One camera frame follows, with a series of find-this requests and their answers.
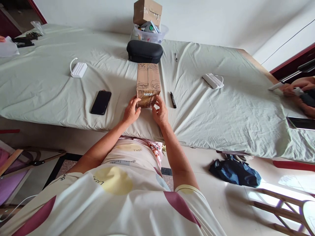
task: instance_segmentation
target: white paper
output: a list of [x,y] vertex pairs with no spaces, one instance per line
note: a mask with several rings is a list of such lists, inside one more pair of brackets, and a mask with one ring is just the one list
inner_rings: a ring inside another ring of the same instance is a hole
[[0,43],[0,58],[1,57],[11,57],[14,55],[20,55],[17,45],[12,42],[11,38],[6,37],[4,43]]

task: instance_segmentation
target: black cable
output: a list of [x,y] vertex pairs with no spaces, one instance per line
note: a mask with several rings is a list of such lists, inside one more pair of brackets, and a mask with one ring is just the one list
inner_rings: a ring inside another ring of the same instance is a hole
[[[298,33],[300,33],[305,27],[309,26],[309,25],[312,24],[314,21],[315,21],[315,19],[312,20],[310,23],[308,23],[306,26],[304,26],[304,27],[303,27],[301,30],[299,30],[299,32],[297,32],[295,35],[297,35]],[[295,35],[293,35],[288,41],[286,41],[284,44],[282,44],[281,47],[282,47],[283,45],[285,45],[287,42],[289,42]]]

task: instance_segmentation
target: hand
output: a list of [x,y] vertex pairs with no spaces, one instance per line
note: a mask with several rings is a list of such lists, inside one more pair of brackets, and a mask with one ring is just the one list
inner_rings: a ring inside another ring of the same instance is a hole
[[310,107],[305,103],[300,104],[300,108],[304,111],[305,115],[315,119],[315,108]]
[[296,83],[292,83],[291,84],[292,88],[294,87],[300,87],[304,92],[310,89],[315,89],[315,84],[313,84],[312,82],[310,82],[309,80],[302,80],[302,81],[298,81]]
[[281,90],[283,92],[283,95],[286,97],[296,96],[295,93],[293,92],[293,86],[291,84],[284,84],[281,87]]
[[166,105],[159,95],[155,95],[155,99],[157,100],[155,104],[159,106],[159,109],[152,107],[153,119],[160,127],[166,126],[169,124]]
[[125,109],[124,118],[122,119],[124,123],[131,125],[138,119],[141,112],[141,107],[139,107],[136,111],[136,104],[139,101],[141,101],[141,98],[136,98],[136,96],[133,96],[132,99],[129,101],[129,104]]

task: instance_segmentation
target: white wall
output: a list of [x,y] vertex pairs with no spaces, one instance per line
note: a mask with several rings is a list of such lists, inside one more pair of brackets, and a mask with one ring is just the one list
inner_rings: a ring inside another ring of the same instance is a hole
[[314,19],[315,1],[311,1],[255,52],[254,58],[270,71],[307,48],[315,42],[315,21],[312,22]]
[[[136,0],[34,0],[48,23],[130,34]],[[167,39],[254,54],[312,0],[156,0]]]

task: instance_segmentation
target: wooden table edge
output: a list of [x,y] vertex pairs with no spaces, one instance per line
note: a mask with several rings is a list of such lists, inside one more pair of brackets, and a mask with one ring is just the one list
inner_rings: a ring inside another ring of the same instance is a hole
[[244,49],[237,49],[240,54],[243,55],[250,63],[252,63],[257,70],[259,70],[261,73],[263,73],[273,84],[277,84],[279,81],[270,74],[269,71],[267,71],[258,61],[256,61],[251,55],[248,54]]

